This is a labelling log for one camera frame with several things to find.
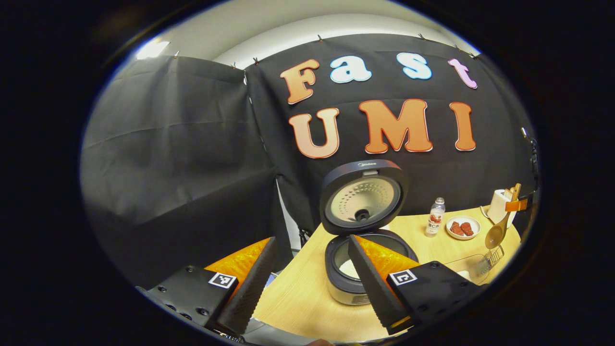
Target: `light wood tabletop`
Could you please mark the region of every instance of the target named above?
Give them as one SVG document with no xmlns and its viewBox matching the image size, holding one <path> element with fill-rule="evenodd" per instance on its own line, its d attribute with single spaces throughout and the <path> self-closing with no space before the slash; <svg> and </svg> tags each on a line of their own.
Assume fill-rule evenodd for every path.
<svg viewBox="0 0 615 346">
<path fill-rule="evenodd" d="M 446 231 L 446 222 L 464 215 L 480 223 L 480 232 L 468 240 L 453 238 Z M 401 236 L 424 264 L 438 260 L 445 264 L 474 254 L 486 254 L 485 235 L 493 226 L 480 208 L 446 212 L 438 234 L 429 238 L 424 231 L 428 214 L 398 216 L 388 228 Z M 327 290 L 325 248 L 335 235 L 322 224 L 297 256 L 263 291 L 253 317 L 275 328 L 310 338 L 333 342 L 357 342 L 388 337 L 370 304 L 350 306 L 334 300 Z M 514 225 L 507 230 L 501 243 L 504 257 L 491 269 L 484 283 L 489 283 L 508 264 L 520 245 Z"/>
</svg>

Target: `white plate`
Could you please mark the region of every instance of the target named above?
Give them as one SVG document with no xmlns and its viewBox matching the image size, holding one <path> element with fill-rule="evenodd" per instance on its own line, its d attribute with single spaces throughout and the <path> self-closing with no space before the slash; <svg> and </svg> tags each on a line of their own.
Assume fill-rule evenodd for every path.
<svg viewBox="0 0 615 346">
<path fill-rule="evenodd" d="M 455 221 L 459 223 L 459 226 L 461 226 L 461 224 L 464 222 L 469 222 L 470 226 L 472 226 L 472 231 L 474 231 L 474 234 L 467 236 L 467 235 L 456 235 L 455 233 L 451 232 L 451 227 L 453 226 L 453 222 Z M 446 223 L 446 231 L 448 232 L 448 234 L 450 234 L 455 239 L 468 240 L 468 239 L 474 238 L 480 232 L 480 223 L 478 223 L 478 221 L 476 221 L 474 218 L 471 218 L 469 216 L 454 216 L 450 218 L 448 222 Z"/>
</svg>

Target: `rice cooker lid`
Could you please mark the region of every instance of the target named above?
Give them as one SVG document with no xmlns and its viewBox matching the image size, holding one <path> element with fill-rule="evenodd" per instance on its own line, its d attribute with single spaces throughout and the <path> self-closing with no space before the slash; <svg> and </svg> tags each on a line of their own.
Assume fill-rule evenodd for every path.
<svg viewBox="0 0 615 346">
<path fill-rule="evenodd" d="M 374 159 L 344 164 L 323 179 L 320 219 L 334 235 L 380 228 L 401 210 L 408 176 L 395 163 Z"/>
</svg>

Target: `white container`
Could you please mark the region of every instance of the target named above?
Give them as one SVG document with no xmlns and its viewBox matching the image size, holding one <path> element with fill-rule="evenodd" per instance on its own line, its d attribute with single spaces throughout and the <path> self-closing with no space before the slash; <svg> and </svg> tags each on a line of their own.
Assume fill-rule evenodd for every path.
<svg viewBox="0 0 615 346">
<path fill-rule="evenodd" d="M 491 206 L 489 210 L 487 210 L 487 216 L 493 223 L 500 222 L 506 216 L 506 202 L 510 202 L 510 197 L 507 197 L 504 194 L 504 189 L 495 190 L 493 192 L 493 198 L 491 199 Z M 508 224 L 506 225 L 506 229 L 512 225 L 512 220 L 517 215 L 516 211 L 510 213 L 510 217 L 508 218 Z"/>
</svg>

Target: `blue letter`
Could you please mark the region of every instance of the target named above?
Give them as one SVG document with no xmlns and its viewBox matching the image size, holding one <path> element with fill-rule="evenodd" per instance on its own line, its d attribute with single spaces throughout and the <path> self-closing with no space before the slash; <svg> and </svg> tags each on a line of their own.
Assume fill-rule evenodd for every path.
<svg viewBox="0 0 615 346">
<path fill-rule="evenodd" d="M 431 69 L 427 66 L 427 60 L 418 54 L 399 53 L 397 61 L 405 66 L 403 72 L 412 79 L 431 78 Z"/>
<path fill-rule="evenodd" d="M 337 58 L 331 62 L 331 80 L 335 83 L 348 83 L 350 81 L 364 82 L 371 78 L 371 72 L 365 68 L 365 63 L 360 57 L 348 55 Z"/>
</svg>

